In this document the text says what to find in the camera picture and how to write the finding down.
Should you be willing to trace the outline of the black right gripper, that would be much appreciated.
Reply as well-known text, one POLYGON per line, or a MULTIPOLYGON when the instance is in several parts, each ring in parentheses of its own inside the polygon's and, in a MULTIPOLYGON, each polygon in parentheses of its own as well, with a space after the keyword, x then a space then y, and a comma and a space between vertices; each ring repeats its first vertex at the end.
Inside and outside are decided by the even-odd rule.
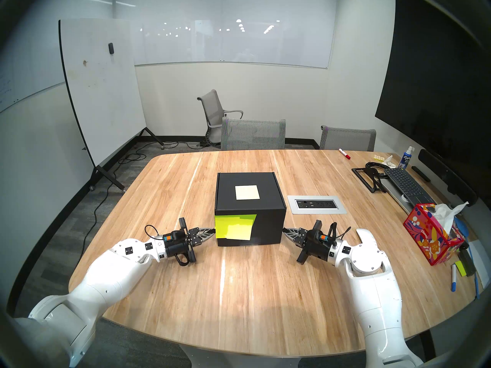
POLYGON ((283 228, 283 234, 302 249, 297 263, 303 265, 309 256, 327 261, 330 252, 330 235, 321 231, 322 222, 316 220, 310 230, 303 228, 283 228))

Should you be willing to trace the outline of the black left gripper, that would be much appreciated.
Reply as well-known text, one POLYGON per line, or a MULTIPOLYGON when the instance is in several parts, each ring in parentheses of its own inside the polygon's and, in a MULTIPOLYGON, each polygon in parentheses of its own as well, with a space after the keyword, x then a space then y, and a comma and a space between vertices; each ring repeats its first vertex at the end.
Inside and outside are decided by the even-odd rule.
POLYGON ((196 262, 194 246, 199 246, 210 239, 215 228, 192 228, 188 230, 184 217, 179 218, 180 229, 174 230, 165 236, 165 249, 167 257, 175 257, 179 265, 188 265, 196 262))

